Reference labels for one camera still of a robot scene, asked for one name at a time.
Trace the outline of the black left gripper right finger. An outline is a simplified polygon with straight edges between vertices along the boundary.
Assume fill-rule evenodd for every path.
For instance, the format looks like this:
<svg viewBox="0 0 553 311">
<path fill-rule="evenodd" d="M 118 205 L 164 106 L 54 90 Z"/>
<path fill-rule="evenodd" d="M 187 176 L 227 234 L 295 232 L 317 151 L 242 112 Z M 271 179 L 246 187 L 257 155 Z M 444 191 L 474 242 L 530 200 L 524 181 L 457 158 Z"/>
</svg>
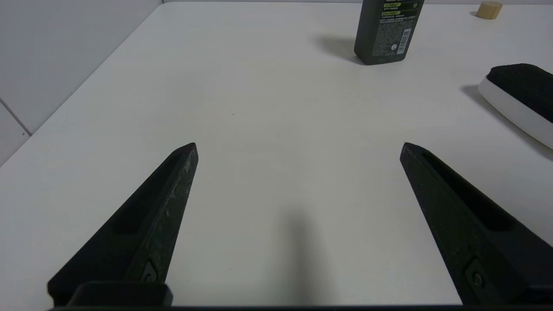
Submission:
<svg viewBox="0 0 553 311">
<path fill-rule="evenodd" d="M 464 305 L 551 305 L 553 249 L 430 151 L 400 162 Z"/>
</svg>

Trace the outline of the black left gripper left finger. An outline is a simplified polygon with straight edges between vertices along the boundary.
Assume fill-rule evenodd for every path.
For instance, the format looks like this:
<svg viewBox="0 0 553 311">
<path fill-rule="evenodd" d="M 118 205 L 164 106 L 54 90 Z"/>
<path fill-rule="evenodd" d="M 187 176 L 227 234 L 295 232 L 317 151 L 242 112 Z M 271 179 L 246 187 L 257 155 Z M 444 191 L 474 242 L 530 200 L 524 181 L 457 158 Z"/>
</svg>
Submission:
<svg viewBox="0 0 553 311">
<path fill-rule="evenodd" d="M 51 278 L 54 307 L 170 307 L 165 280 L 198 163 L 195 143 L 174 150 Z"/>
</svg>

